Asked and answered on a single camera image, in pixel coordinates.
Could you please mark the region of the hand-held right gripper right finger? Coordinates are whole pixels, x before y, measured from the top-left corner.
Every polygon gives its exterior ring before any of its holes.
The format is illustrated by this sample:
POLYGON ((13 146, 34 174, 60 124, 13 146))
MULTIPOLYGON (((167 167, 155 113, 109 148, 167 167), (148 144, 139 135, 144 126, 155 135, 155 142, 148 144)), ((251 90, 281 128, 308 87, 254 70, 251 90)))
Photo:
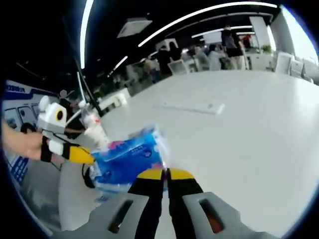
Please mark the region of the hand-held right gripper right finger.
POLYGON ((204 192, 187 171, 167 170, 169 214, 178 239, 244 239, 237 210, 204 192))

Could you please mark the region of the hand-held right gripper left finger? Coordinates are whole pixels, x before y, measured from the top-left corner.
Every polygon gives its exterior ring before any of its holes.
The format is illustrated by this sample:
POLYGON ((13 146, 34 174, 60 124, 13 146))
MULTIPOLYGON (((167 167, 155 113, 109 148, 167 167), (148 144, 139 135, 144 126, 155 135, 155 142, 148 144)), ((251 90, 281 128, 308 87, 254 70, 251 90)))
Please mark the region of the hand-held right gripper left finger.
POLYGON ((164 170, 140 173, 126 193, 114 195, 108 232, 114 239, 153 239, 161 216, 164 170))

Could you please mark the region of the person's left hand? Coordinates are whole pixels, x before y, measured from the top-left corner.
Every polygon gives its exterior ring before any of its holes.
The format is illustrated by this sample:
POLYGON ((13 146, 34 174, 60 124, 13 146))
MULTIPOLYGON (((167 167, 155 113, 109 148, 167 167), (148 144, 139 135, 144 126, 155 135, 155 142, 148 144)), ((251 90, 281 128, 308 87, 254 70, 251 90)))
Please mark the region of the person's left hand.
POLYGON ((39 132, 18 132, 14 141, 21 156, 43 162, 51 162, 54 159, 53 153, 49 150, 50 139, 39 132))

